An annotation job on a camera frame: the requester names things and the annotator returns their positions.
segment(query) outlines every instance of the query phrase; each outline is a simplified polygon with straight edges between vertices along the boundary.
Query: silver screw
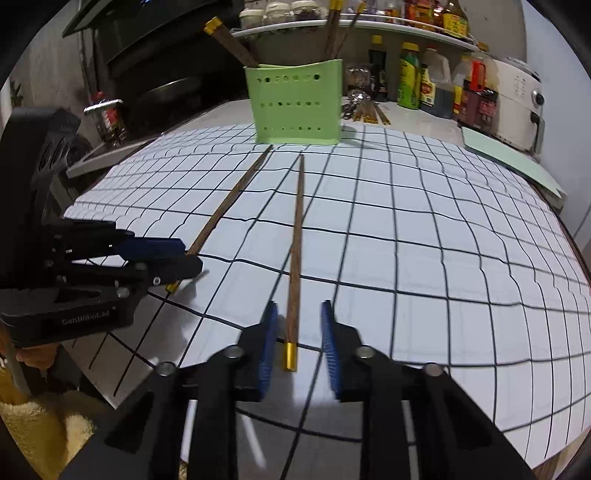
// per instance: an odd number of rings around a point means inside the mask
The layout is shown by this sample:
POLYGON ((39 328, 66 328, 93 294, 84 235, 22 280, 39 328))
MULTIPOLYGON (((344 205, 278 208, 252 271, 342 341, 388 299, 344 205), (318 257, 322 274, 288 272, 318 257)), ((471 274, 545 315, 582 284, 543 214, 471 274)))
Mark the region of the silver screw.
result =
POLYGON ((230 345, 223 351, 228 358, 240 358, 244 355, 244 350, 238 345, 230 345))
POLYGON ((367 345, 357 347, 355 350, 355 355, 357 355, 359 358, 372 358, 374 353, 374 349, 367 345))
POLYGON ((177 369, 176 365, 172 362, 163 362, 156 366, 156 373, 162 377, 168 377, 172 375, 177 369))
POLYGON ((423 367, 425 373, 429 375, 429 377, 438 377, 443 373, 443 368, 441 368, 437 364, 427 364, 423 367))
POLYGON ((127 297, 129 297, 129 289, 127 287, 117 288, 117 296, 120 299, 126 299, 127 297))

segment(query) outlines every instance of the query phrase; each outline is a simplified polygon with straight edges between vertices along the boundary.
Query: appliance knob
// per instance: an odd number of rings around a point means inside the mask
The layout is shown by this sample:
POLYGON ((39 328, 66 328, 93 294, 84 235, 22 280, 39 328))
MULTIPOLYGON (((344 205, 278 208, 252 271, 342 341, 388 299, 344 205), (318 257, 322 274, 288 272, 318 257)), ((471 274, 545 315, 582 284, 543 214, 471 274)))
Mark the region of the appliance knob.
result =
POLYGON ((531 92, 531 99, 533 100, 534 104, 538 106, 544 105, 544 95, 542 95, 538 90, 533 90, 531 92))

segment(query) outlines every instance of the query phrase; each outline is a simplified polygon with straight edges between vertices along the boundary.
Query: green plastic basket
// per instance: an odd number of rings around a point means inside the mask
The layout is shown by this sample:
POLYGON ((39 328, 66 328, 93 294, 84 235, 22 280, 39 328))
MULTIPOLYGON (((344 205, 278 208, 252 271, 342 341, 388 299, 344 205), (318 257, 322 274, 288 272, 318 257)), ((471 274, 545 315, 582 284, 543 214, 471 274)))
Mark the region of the green plastic basket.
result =
POLYGON ((342 60, 244 70, 258 143, 339 142, 342 60))

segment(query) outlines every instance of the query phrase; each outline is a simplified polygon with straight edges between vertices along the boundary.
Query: white grid paper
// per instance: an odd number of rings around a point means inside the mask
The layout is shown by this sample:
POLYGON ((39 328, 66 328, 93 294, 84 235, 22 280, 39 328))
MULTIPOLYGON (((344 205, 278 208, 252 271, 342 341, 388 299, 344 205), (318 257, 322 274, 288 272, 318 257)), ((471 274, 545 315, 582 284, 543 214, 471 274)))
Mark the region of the white grid paper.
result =
MULTIPOLYGON (((164 135, 66 216, 189 246, 266 148, 254 137, 253 125, 164 135)), ((158 362, 195 364, 233 343, 269 299, 285 313, 299 153, 298 372, 277 365, 265 401, 239 406, 241 477, 358 477, 360 406, 333 399, 320 350, 326 299, 365 343, 448 367, 531 466, 591 423, 589 285, 554 213, 525 180, 464 148, 368 125, 343 127, 335 147, 275 145, 205 243, 198 283, 173 296, 154 288, 132 327, 65 343, 111 403, 158 362)))

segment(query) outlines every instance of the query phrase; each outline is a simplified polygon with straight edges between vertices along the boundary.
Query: shelf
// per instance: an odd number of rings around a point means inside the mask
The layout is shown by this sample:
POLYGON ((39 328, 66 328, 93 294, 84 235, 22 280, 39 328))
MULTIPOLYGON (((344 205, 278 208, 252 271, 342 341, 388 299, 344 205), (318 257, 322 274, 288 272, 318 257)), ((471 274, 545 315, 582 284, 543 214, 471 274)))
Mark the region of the shelf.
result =
MULTIPOLYGON (((290 30, 293 28, 304 28, 304 27, 321 27, 324 26, 326 20, 304 20, 300 22, 286 22, 275 25, 264 25, 263 27, 249 28, 247 30, 239 30, 232 33, 236 38, 250 37, 261 33, 274 32, 278 30, 290 30)), ((351 20, 340 20, 340 27, 348 27, 351 20)), ((478 47, 472 43, 474 42, 471 38, 467 38, 466 41, 458 38, 449 37, 437 32, 431 32, 429 30, 422 30, 421 28, 411 27, 410 25, 402 25, 395 23, 386 23, 380 21, 371 20, 358 20, 355 24, 355 28, 368 28, 370 30, 381 30, 381 31, 394 31, 404 32, 409 35, 416 37, 429 38, 430 40, 436 40, 449 45, 454 45, 463 50, 478 51, 478 47)))

